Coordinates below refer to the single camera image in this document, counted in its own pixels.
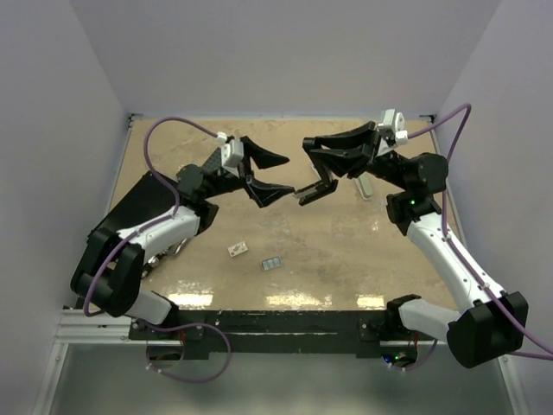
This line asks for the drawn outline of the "black stapler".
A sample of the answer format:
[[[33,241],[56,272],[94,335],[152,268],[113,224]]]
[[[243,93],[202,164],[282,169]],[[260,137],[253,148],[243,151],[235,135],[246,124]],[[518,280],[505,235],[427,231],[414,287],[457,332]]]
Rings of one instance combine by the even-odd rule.
[[[334,177],[331,164],[327,160],[326,150],[311,150],[308,152],[319,180],[304,188],[297,189],[293,196],[298,200],[300,206],[308,205],[322,197],[332,194],[338,187],[338,180]]]

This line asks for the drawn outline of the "white staple box sleeve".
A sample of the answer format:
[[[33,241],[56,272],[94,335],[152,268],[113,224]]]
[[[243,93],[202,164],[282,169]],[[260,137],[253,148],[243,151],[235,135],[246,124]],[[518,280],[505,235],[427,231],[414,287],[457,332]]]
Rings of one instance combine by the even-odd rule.
[[[248,246],[244,241],[238,242],[237,244],[233,246],[229,246],[227,248],[228,254],[231,258],[234,258],[238,255],[241,255],[248,251]]]

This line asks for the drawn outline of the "staple box tray with staples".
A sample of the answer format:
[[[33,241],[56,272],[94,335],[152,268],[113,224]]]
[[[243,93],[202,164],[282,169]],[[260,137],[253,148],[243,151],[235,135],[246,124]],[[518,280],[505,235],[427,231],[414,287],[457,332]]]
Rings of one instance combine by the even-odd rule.
[[[269,259],[264,259],[261,262],[261,268],[263,271],[271,271],[283,266],[283,260],[281,257],[276,256]]]

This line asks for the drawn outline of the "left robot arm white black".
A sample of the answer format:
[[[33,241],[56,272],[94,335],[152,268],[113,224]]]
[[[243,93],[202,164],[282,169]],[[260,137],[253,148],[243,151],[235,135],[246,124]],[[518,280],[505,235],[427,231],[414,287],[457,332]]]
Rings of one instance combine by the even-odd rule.
[[[213,224],[219,208],[210,198],[244,190],[265,208],[293,193],[290,186],[258,181],[253,171],[288,162],[248,137],[230,137],[201,166],[186,165],[174,180],[145,174],[89,233],[71,290],[110,316],[141,319],[158,338],[173,337],[179,328],[176,306],[142,289],[143,268]]]

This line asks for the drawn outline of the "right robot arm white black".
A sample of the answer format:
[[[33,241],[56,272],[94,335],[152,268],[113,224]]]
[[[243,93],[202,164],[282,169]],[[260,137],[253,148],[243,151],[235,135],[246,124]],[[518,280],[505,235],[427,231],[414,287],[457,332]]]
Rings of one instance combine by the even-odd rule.
[[[456,308],[436,306],[418,295],[403,296],[386,305],[382,331],[397,340],[416,331],[446,342],[465,368],[520,350],[529,310],[526,299],[495,282],[451,231],[445,203],[435,200],[435,194],[446,189],[447,159],[428,152],[413,157],[397,153],[407,141],[405,130],[373,122],[304,138],[302,148],[320,179],[298,191],[300,205],[332,194],[343,176],[354,179],[368,173],[395,185],[399,192],[386,197],[389,220],[431,263]]]

